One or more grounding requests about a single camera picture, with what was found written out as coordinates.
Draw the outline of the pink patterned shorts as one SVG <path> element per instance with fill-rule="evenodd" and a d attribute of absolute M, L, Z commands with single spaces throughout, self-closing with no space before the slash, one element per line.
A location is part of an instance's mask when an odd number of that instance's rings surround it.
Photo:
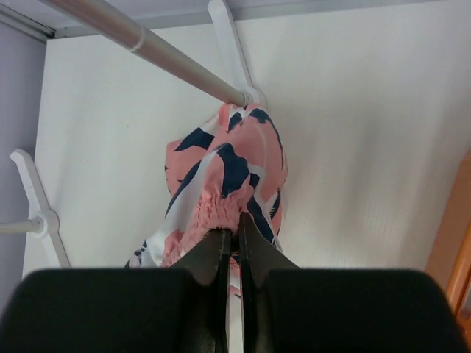
<path fill-rule="evenodd" d="M 249 213 L 276 250 L 288 165 L 280 135 L 265 109 L 223 105 L 217 114 L 166 147 L 171 200 L 155 233 L 126 268 L 169 267 L 212 229 L 238 229 Z"/>

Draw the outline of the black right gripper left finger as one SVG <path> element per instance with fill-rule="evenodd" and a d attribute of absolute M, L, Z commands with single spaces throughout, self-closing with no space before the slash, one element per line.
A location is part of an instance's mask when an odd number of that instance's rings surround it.
<path fill-rule="evenodd" d="M 231 234 L 168 268 L 41 270 L 1 319 L 3 352 L 226 352 Z"/>

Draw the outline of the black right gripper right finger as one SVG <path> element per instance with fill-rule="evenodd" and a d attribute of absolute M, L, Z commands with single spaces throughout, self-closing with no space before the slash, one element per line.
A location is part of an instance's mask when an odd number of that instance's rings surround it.
<path fill-rule="evenodd" d="M 246 352 L 467 352 L 440 287 L 407 269 L 300 268 L 238 226 Z"/>

